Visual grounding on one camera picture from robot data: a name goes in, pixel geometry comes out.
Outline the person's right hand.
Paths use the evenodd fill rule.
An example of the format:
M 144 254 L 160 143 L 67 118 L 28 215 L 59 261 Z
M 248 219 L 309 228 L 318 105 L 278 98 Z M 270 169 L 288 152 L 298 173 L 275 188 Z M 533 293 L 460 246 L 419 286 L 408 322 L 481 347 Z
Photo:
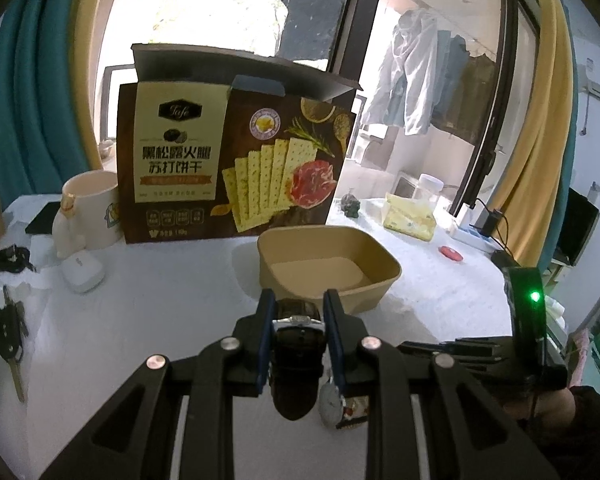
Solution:
M 572 392 L 565 388 L 504 403 L 503 410 L 513 419 L 535 419 L 544 427 L 562 428 L 572 423 L 577 405 Z

